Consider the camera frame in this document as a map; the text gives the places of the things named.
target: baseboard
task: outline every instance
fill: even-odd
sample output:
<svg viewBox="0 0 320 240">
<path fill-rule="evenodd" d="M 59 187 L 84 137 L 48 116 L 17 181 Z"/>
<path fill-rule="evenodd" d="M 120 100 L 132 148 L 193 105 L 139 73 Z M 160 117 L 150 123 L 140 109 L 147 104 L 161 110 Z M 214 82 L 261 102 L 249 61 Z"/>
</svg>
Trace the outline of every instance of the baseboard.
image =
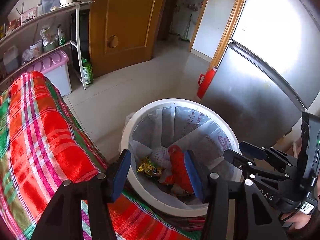
<svg viewBox="0 0 320 240">
<path fill-rule="evenodd" d="M 209 56 L 207 56 L 207 55 L 205 55 L 205 54 L 203 54 L 203 53 L 201 53 L 199 51 L 197 51 L 196 49 L 191 49 L 191 53 L 197 55 L 198 57 L 200 57 L 200 58 L 202 58 L 202 59 L 204 59 L 204 60 L 206 60 L 208 62 L 212 61 L 212 58 L 210 58 Z"/>
</svg>

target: qr code label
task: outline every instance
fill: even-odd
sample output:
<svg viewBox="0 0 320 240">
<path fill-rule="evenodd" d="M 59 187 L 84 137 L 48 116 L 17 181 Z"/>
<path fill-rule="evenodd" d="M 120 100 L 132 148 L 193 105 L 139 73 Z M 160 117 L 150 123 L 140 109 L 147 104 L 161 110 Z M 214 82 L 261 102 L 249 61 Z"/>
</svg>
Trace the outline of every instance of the qr code label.
<svg viewBox="0 0 320 240">
<path fill-rule="evenodd" d="M 300 211 L 306 215 L 308 215 L 314 208 L 314 205 L 311 205 L 308 202 L 305 202 L 302 207 L 300 208 Z"/>
</svg>

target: refrigerator handle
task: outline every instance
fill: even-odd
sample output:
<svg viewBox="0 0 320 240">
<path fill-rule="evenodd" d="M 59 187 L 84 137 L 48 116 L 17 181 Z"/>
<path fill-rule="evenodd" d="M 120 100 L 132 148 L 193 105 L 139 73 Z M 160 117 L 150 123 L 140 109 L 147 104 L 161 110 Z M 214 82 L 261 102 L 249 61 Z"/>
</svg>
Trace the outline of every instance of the refrigerator handle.
<svg viewBox="0 0 320 240">
<path fill-rule="evenodd" d="M 305 104 L 302 102 L 299 95 L 294 91 L 290 84 L 267 62 L 238 43 L 230 42 L 228 47 L 258 67 L 274 83 L 276 83 L 276 85 L 287 95 L 287 97 L 300 111 L 305 111 Z"/>
</svg>

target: green detergent bottle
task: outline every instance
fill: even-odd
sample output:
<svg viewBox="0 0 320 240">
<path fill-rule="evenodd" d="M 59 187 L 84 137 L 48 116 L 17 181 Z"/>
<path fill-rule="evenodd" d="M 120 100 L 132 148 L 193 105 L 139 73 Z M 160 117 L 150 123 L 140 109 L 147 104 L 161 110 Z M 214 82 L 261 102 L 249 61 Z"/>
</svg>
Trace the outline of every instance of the green detergent bottle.
<svg viewBox="0 0 320 240">
<path fill-rule="evenodd" d="M 86 85 L 90 85 L 93 83 L 93 74 L 91 63 L 82 57 L 82 68 L 84 73 L 84 80 Z"/>
</svg>

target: striped fabric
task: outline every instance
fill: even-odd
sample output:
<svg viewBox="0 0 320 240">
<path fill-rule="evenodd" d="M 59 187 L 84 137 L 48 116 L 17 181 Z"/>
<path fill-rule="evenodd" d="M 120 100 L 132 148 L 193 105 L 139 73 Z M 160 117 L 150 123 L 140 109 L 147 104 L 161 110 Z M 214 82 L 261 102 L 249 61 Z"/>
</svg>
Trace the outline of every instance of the striped fabric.
<svg viewBox="0 0 320 240">
<path fill-rule="evenodd" d="M 0 214 L 17 239 L 30 239 L 65 179 L 81 182 L 107 163 L 83 132 L 59 91 L 39 72 L 18 78 L 0 98 Z M 199 239 L 177 230 L 128 191 L 108 205 L 118 239 Z M 91 240 L 88 207 L 83 235 Z"/>
</svg>

